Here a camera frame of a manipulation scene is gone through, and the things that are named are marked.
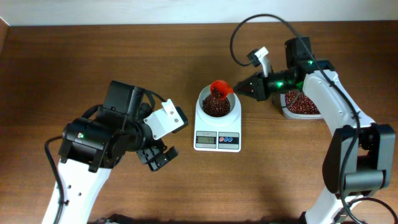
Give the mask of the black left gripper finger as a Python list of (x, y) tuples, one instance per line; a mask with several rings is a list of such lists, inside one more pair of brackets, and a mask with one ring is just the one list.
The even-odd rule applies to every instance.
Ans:
[(149, 162), (149, 168), (152, 172), (158, 171), (177, 156), (178, 150), (175, 147), (171, 147), (167, 152), (161, 152), (160, 154), (156, 155)]
[(161, 153), (162, 151), (155, 146), (136, 152), (142, 164), (148, 164), (153, 162)]

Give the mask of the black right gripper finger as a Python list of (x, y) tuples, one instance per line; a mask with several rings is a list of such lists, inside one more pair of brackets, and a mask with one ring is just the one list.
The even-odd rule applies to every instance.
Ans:
[(243, 89), (234, 89), (235, 94), (247, 96), (257, 100), (257, 93), (253, 89), (243, 90)]
[(256, 82), (257, 82), (257, 76), (256, 75), (252, 75), (250, 77), (248, 77), (247, 79), (239, 82), (234, 88), (234, 89), (243, 89), (243, 90), (249, 90), (249, 89), (253, 89), (254, 91), (256, 91)]

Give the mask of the orange measuring scoop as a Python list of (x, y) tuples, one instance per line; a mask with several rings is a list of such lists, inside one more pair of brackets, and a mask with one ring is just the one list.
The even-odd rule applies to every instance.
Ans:
[(210, 85), (210, 92), (215, 98), (219, 100), (223, 100), (227, 98), (229, 94), (234, 93), (230, 85), (224, 80), (215, 80)]

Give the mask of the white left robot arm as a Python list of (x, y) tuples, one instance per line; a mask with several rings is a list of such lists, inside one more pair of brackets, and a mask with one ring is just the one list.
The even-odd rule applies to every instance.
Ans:
[(58, 137), (62, 144), (55, 162), (44, 148), (55, 177), (55, 187), (43, 223), (86, 223), (111, 171), (127, 152), (135, 152), (152, 172), (178, 156), (162, 137), (188, 125), (182, 109), (144, 88), (113, 80), (104, 103), (94, 105), (68, 123)]

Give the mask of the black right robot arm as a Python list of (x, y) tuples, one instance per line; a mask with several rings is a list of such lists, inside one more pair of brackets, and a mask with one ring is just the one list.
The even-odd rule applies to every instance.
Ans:
[(325, 187), (300, 223), (342, 223), (359, 202), (389, 186), (396, 134), (388, 124), (377, 124), (343, 88), (329, 60), (317, 60), (307, 37), (285, 42), (287, 69), (275, 72), (265, 47), (248, 54), (251, 65), (261, 66), (234, 87), (234, 92), (257, 101), (274, 93), (303, 92), (326, 122), (331, 143), (322, 166)]

